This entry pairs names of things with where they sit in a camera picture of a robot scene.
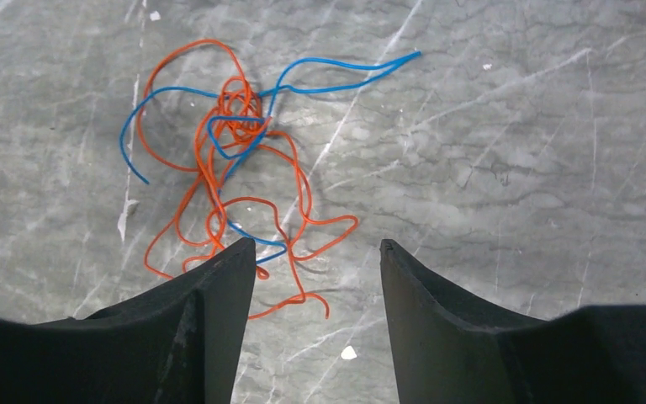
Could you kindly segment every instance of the gray table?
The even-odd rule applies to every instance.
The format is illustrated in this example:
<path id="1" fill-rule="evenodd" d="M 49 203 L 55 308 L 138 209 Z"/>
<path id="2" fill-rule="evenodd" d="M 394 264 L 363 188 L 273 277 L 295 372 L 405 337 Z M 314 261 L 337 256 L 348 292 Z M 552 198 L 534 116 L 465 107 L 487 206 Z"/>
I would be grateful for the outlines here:
<path id="1" fill-rule="evenodd" d="M 233 402 L 397 401 L 383 237 L 531 316 L 646 302 L 646 2 L 250 3 L 263 2 L 0 0 L 1 317 L 82 318 L 161 282 L 142 255 L 192 178 L 136 142 L 135 163 L 153 180 L 139 183 L 117 137 L 155 64 L 201 37 L 235 47 L 262 88 L 300 56 L 373 63 L 425 52 L 361 92 L 279 105 L 275 125 L 299 142 L 316 212 L 362 223 L 302 271 L 331 303 L 330 320 L 311 302 L 249 322 Z M 231 73 L 220 52 L 201 50 L 158 84 L 216 89 Z M 291 78 L 354 77 L 304 68 Z M 193 126 L 209 106 L 160 97 L 145 119 L 154 147 L 191 163 Z M 256 155 L 225 193 L 256 188 L 285 213 L 290 178 Z M 129 199 L 139 204 L 123 240 Z M 207 211 L 206 198 L 193 204 L 192 237 Z M 260 237 L 274 233 L 260 207 L 233 214 Z M 339 230 L 312 231 L 301 246 Z M 170 235 L 153 261 L 175 273 L 192 254 Z M 252 312 L 295 293 L 286 265 L 267 266 Z M 341 359 L 347 346 L 356 359 Z"/>

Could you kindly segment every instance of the marble countertop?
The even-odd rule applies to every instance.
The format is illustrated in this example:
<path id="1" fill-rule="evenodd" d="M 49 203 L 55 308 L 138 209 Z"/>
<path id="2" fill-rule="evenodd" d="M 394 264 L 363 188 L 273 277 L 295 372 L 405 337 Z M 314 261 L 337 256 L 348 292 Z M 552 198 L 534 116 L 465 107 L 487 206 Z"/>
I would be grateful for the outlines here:
<path id="1" fill-rule="evenodd" d="M 0 317 L 83 318 L 161 282 L 142 256 L 192 178 L 135 142 L 152 178 L 139 183 L 117 138 L 157 62 L 204 37 L 231 45 L 261 88 L 301 56 L 372 64 L 424 54 L 360 91 L 280 101 L 274 124 L 299 143 L 316 213 L 361 225 L 301 271 L 330 302 L 329 320 L 311 302 L 248 323 L 233 402 L 397 402 L 382 238 L 530 316 L 646 302 L 646 2 L 260 3 L 0 0 Z M 216 89 L 232 72 L 220 52 L 197 50 L 157 83 Z M 302 68 L 292 80 L 353 78 Z M 160 97 L 145 119 L 154 147 L 190 163 L 210 107 Z M 289 212 L 289 172 L 255 157 L 226 192 Z M 137 209 L 118 228 L 131 200 Z M 275 233 L 268 211 L 237 209 L 257 236 Z M 195 200 L 192 237 L 208 211 Z M 301 246 L 340 230 L 311 231 Z M 170 235 L 152 260 L 174 273 L 191 255 Z M 296 292 L 286 262 L 267 268 L 252 312 Z M 355 359 L 341 358 L 348 346 Z"/>

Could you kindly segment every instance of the blue cable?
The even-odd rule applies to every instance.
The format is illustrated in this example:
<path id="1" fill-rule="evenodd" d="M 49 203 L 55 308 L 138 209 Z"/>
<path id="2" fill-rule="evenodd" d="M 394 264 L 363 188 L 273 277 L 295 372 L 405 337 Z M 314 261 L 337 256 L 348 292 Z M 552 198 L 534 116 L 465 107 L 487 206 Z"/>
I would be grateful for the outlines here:
<path id="1" fill-rule="evenodd" d="M 390 73 L 394 72 L 395 70 L 399 69 L 402 67 L 405 63 L 408 61 L 411 61 L 412 59 L 415 59 L 419 56 L 421 56 L 421 52 L 416 51 L 413 53 L 410 53 L 407 56 L 402 56 L 401 58 L 395 59 L 393 61 L 388 61 L 387 63 L 384 63 L 382 65 L 378 66 L 366 66 L 366 65 L 355 65 L 352 63 L 346 63 L 343 61 L 335 61 L 332 59 L 324 59 L 324 58 L 319 58 L 319 57 L 305 57 L 302 59 L 299 59 L 293 63 L 291 63 L 288 67 L 286 67 L 281 75 L 278 77 L 278 80 L 276 81 L 276 86 L 273 88 L 270 88 L 266 91 L 262 91 L 258 93 L 258 96 L 260 98 L 265 98 L 268 96 L 271 96 L 271 102 L 268 105 L 268 112 L 267 112 L 267 118 L 269 118 L 273 112 L 273 106 L 276 101 L 276 97 L 278 96 L 278 93 L 282 91 L 290 91 L 292 93 L 298 93 L 298 94 L 317 94 L 317 93 L 332 93 L 332 92 L 337 92 L 337 91 L 342 91 L 342 90 L 350 90 L 354 88 L 360 88 L 363 86 L 366 86 L 370 84 L 371 82 L 377 81 L 383 77 L 388 76 Z M 347 69 L 351 70 L 359 70 L 359 71 L 368 71 L 368 72 L 374 72 L 378 70 L 384 70 L 383 72 L 371 76 L 367 78 L 366 80 L 363 80 L 362 82 L 358 82 L 355 84 L 347 84 L 347 85 L 340 85 L 340 86 L 334 86 L 334 87 L 327 87 L 327 88 L 297 88 L 294 85 L 291 84 L 284 84 L 282 85 L 283 79 L 285 76 L 297 65 L 303 64 L 303 63 L 320 63 L 320 64 L 327 64 L 327 65 L 333 65 L 333 66 L 339 66 L 339 67 L 344 67 Z M 152 100 L 157 94 L 159 93 L 164 93 L 166 91 L 184 91 L 185 93 L 193 93 L 197 95 L 201 95 L 203 97 L 208 97 L 208 98 L 218 98 L 219 95 L 215 93 L 211 93 L 208 91 L 204 90 L 199 90 L 197 88 L 189 88 L 189 87 L 181 87 L 181 86 L 171 86 L 171 87 L 164 87 L 164 88 L 158 88 L 155 91 L 152 91 L 150 94 L 147 95 L 145 99 L 143 99 L 136 107 L 133 109 L 133 111 L 130 113 L 130 116 L 128 119 L 125 121 L 122 131 L 120 131 L 120 136 L 119 136 L 119 147 L 120 147 L 120 153 L 122 154 L 123 159 L 125 160 L 125 163 L 127 163 L 128 167 L 132 171 L 132 173 L 137 176 L 142 182 L 149 184 L 150 182 L 143 176 L 135 166 L 133 165 L 132 161 L 130 160 L 130 157 L 127 155 L 127 152 L 125 151 L 125 144 L 124 144 L 124 139 L 125 135 L 127 134 L 127 129 L 130 127 L 132 124 L 132 120 L 136 117 L 136 115 L 140 112 L 141 109 L 145 107 L 145 105 Z M 221 144 L 216 140 L 214 137 L 214 132 L 212 129 L 212 124 L 215 121 L 248 121 L 248 122 L 259 122 L 263 124 L 265 122 L 264 119 L 261 118 L 255 118 L 255 117 L 250 117 L 250 116 L 224 116 L 224 115 L 216 115 L 213 116 L 209 119 L 207 122 L 207 132 L 209 135 L 209 139 L 212 141 L 214 144 L 214 147 L 216 150 L 219 152 L 219 154 L 225 158 L 226 160 L 235 160 L 234 164 L 231 166 L 231 168 L 226 172 L 225 174 L 225 180 L 228 179 L 233 173 L 236 171 L 236 169 L 248 158 L 248 156 L 253 152 L 253 150 L 258 147 L 258 145 L 261 143 L 264 137 L 266 137 L 266 130 L 262 130 L 262 133 L 257 135 L 257 137 L 254 139 L 254 141 L 249 145 L 247 149 L 244 151 L 240 151 L 239 153 L 236 153 L 235 155 L 228 155 L 224 151 L 223 147 Z M 288 251 L 288 247 L 282 242 L 275 242 L 275 241 L 269 241 L 269 240 L 263 240 L 258 237 L 254 237 L 251 234 L 243 231 L 239 226 L 235 225 L 231 220 L 227 220 L 228 225 L 237 233 L 239 233 L 242 237 L 247 237 L 253 239 L 255 242 L 259 242 L 263 245 L 268 245 L 272 247 L 281 247 L 282 250 L 279 252 L 276 252 L 272 255 L 269 255 L 268 257 L 264 258 L 259 258 L 257 260 L 257 264 L 260 265 L 262 263 L 271 261 L 272 259 L 278 258 L 282 255 L 284 255 Z"/>

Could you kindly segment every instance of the white chip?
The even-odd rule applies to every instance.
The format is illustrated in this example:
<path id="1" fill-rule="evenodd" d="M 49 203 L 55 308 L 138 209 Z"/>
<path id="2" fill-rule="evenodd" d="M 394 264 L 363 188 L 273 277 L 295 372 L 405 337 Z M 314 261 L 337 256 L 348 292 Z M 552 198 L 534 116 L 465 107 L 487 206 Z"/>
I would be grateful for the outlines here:
<path id="1" fill-rule="evenodd" d="M 348 345 L 345 349 L 343 349 L 343 352 L 341 352 L 341 359 L 343 360 L 353 360 L 357 358 L 357 353 L 355 353 L 355 349 L 353 349 L 350 345 Z"/>

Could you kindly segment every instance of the orange string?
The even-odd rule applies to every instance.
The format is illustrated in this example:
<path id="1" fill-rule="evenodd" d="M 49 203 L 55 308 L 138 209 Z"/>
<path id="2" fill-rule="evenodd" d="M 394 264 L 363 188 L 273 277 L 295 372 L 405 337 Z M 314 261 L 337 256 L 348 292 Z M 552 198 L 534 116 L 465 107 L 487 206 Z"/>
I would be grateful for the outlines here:
<path id="1" fill-rule="evenodd" d="M 288 155 L 283 151 L 280 151 L 279 149 L 262 145 L 262 144 L 259 144 L 257 146 L 257 149 L 264 150 L 266 152 L 271 152 L 274 155 L 283 159 L 285 162 L 289 163 L 293 167 L 294 177 L 296 180 L 296 185 L 297 185 L 297 190 L 299 195 L 298 208 L 299 208 L 300 216 L 303 221 L 302 226 L 299 228 L 295 236 L 290 237 L 281 228 L 281 224 L 278 219 L 278 208 L 273 202 L 266 199 L 252 197 L 252 196 L 243 196 L 243 197 L 234 198 L 226 202 L 223 202 L 219 197 L 219 194 L 220 194 L 219 191 L 224 186 L 225 174 L 229 171 L 231 166 L 234 164 L 234 161 L 233 160 L 229 161 L 228 165 L 222 171 L 222 173 L 219 176 L 217 175 L 217 173 L 214 170 L 214 155 L 216 153 L 216 148 L 214 147 L 214 144 L 209 144 L 208 151 L 205 151 L 205 145 L 207 145 L 208 143 L 207 140 L 209 139 L 206 132 L 206 125 L 209 122 L 209 119 L 216 115 L 228 115 L 228 116 L 238 115 L 238 116 L 248 116 L 252 118 L 263 118 L 262 100 L 252 90 L 251 84 L 249 84 L 249 82 L 246 80 L 243 69 L 241 69 L 241 64 L 236 59 L 234 52 L 228 46 L 224 45 L 218 40 L 209 40 L 209 39 L 197 40 L 175 50 L 170 55 L 165 57 L 159 63 L 159 65 L 157 65 L 155 70 L 150 75 L 150 78 L 147 80 L 147 85 L 145 86 L 143 99 L 147 98 L 147 96 L 151 93 L 153 83 L 155 81 L 157 74 L 167 64 L 177 59 L 180 55 L 201 45 L 217 45 L 218 47 L 226 51 L 231 57 L 231 60 L 234 62 L 236 66 L 236 70 L 238 71 L 238 75 L 231 77 L 229 80 L 227 80 L 224 83 L 220 96 L 217 98 L 216 105 L 204 116 L 204 118 L 199 122 L 199 125 L 197 126 L 197 130 L 194 134 L 194 140 L 193 140 L 194 156 L 197 162 L 196 167 L 184 167 L 184 166 L 177 165 L 173 162 L 169 162 L 166 158 L 154 152 L 147 144 L 147 141 L 145 139 L 145 134 L 142 130 L 142 115 L 145 109 L 144 108 L 140 109 L 140 111 L 138 112 L 135 118 L 135 129 L 137 130 L 137 135 L 140 138 L 142 145 L 145 147 L 147 152 L 150 153 L 150 155 L 152 155 L 157 161 L 167 165 L 168 167 L 174 168 L 178 171 L 182 171 L 185 173 L 196 173 L 196 179 L 194 179 L 192 185 L 189 187 L 187 192 L 182 197 L 182 200 L 180 201 L 179 206 L 175 211 L 173 218 L 167 223 L 167 225 L 159 233 L 157 233 L 155 238 L 147 247 L 147 250 L 145 252 L 145 259 L 144 259 L 145 266 L 151 272 L 165 279 L 172 279 L 173 277 L 171 275 L 165 274 L 164 272 L 152 267 L 150 265 L 150 260 L 149 260 L 152 248 L 170 228 L 174 226 L 175 232 L 177 233 L 177 236 L 179 237 L 179 239 L 184 244 L 190 247 L 202 248 L 202 247 L 211 246 L 209 252 L 185 259 L 182 262 L 182 272 L 184 273 L 187 271 L 187 267 L 190 263 L 201 262 L 201 261 L 211 259 L 219 251 L 225 248 L 222 242 L 222 237 L 227 227 L 226 208 L 228 206 L 234 205 L 240 202 L 246 202 L 246 201 L 267 205 L 273 210 L 274 225 L 276 226 L 276 230 L 278 231 L 278 233 L 283 238 L 283 243 L 288 248 L 287 256 L 289 258 L 291 274 L 294 277 L 294 281 L 296 283 L 299 293 L 297 295 L 293 295 L 289 297 L 286 300 L 281 301 L 280 303 L 269 308 L 268 310 L 249 316 L 249 319 L 266 316 L 288 305 L 305 303 L 307 299 L 319 300 L 325 307 L 326 318 L 328 318 L 331 311 L 330 307 L 328 306 L 328 302 L 326 301 L 326 299 L 324 299 L 322 296 L 316 293 L 305 291 L 303 284 L 301 283 L 298 271 L 296 269 L 296 263 L 299 261 L 306 261 L 306 260 L 312 259 L 318 256 L 319 254 L 323 253 L 324 251 L 328 250 L 329 248 L 335 246 L 337 243 L 342 241 L 344 238 L 346 238 L 348 235 L 350 235 L 350 233 L 352 233 L 356 229 L 359 221 L 357 217 L 353 215 L 343 215 L 334 219 L 329 219 L 327 221 L 316 221 L 310 218 L 310 212 L 313 209 L 313 197 L 310 190 L 310 184 L 309 184 L 309 180 L 307 179 L 307 177 L 305 176 L 303 170 L 299 165 L 298 152 L 296 151 L 296 147 L 291 136 L 289 136 L 285 132 L 282 132 L 281 130 L 268 130 L 266 134 L 266 136 L 270 136 L 270 137 L 283 138 L 289 144 L 289 147 L 291 149 L 291 155 Z M 238 89 L 230 89 L 232 85 L 238 86 Z M 213 127 L 214 138 L 217 141 L 222 142 L 222 137 L 225 135 L 225 132 L 227 132 L 228 135 L 233 139 L 230 143 L 223 144 L 222 145 L 223 149 L 226 150 L 226 149 L 238 147 L 239 152 L 243 152 L 249 147 L 249 145 L 251 145 L 254 142 L 255 138 L 269 126 L 269 124 L 270 124 L 270 119 L 266 119 L 263 124 L 258 122 L 253 122 L 253 121 L 249 122 L 249 121 L 222 120 L 222 121 L 218 121 L 216 125 L 212 125 L 212 127 Z M 212 210 L 207 215 L 206 221 L 204 223 L 204 229 L 207 232 L 208 238 L 201 242 L 193 242 L 191 240 L 188 240 L 183 235 L 180 223 L 181 223 L 182 215 L 187 209 L 189 202 L 192 200 L 192 198 L 194 197 L 194 194 L 199 190 L 199 188 L 204 188 L 204 190 L 206 191 L 207 196 L 209 198 L 209 202 L 212 204 Z M 350 221 L 352 224 L 338 238 L 336 238 L 331 242 L 328 242 L 325 246 L 319 248 L 318 250 L 315 250 L 314 252 L 308 255 L 297 256 L 294 254 L 294 246 L 303 236 L 306 230 L 306 227 L 308 225 L 324 226 L 324 225 L 337 223 L 340 221 Z M 257 277 L 259 279 L 268 279 L 269 276 L 270 276 L 269 272 L 266 269 L 257 265 Z"/>

